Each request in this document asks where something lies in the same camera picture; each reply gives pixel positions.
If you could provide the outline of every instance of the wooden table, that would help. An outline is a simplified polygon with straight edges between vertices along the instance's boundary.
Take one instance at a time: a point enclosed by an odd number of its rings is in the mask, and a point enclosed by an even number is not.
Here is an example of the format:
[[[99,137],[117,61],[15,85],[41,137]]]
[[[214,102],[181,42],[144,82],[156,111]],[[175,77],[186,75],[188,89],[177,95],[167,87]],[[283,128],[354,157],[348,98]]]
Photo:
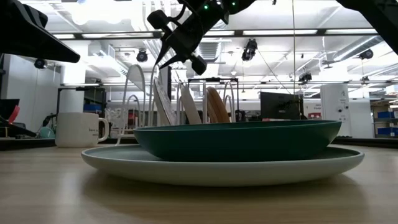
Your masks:
[[[344,147],[366,153],[344,175],[234,189],[113,177],[86,165],[81,149],[4,151],[0,223],[397,223],[398,150]]]

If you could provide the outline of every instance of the white mug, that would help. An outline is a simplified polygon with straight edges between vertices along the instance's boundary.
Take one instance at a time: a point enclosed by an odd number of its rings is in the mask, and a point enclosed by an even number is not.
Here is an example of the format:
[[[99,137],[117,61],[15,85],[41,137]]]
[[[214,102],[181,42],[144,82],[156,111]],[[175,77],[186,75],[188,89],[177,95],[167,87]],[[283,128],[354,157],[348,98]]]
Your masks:
[[[98,123],[105,124],[105,134],[98,139]],[[55,144],[58,147],[95,147],[109,136],[109,123],[93,113],[59,113]]]

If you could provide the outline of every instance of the computer monitor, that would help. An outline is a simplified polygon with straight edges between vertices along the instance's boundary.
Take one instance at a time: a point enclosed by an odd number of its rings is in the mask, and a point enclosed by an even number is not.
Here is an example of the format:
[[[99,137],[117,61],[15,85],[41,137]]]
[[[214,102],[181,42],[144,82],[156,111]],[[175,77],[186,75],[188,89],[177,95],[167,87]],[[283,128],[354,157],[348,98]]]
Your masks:
[[[300,119],[302,100],[299,96],[261,92],[262,119]]]
[[[8,120],[14,112],[15,106],[18,106],[19,99],[0,100],[0,116]]]

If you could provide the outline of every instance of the teal bowl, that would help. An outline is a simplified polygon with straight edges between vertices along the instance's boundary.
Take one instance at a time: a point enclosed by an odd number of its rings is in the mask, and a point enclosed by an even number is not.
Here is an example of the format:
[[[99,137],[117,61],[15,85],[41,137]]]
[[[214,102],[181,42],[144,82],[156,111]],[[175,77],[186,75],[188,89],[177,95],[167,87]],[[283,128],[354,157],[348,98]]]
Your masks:
[[[138,143],[166,161],[291,161],[315,156],[340,121],[271,121],[163,126],[134,130]]]

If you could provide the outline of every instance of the mug handle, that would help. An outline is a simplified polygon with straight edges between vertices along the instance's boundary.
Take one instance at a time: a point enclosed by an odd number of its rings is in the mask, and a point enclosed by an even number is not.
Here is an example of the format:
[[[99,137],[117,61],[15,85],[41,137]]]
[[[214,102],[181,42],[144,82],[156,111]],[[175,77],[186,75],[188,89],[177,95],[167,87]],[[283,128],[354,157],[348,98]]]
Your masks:
[[[104,118],[99,118],[105,124],[105,134],[102,138],[98,139],[98,142],[105,141],[109,136],[109,122]]]

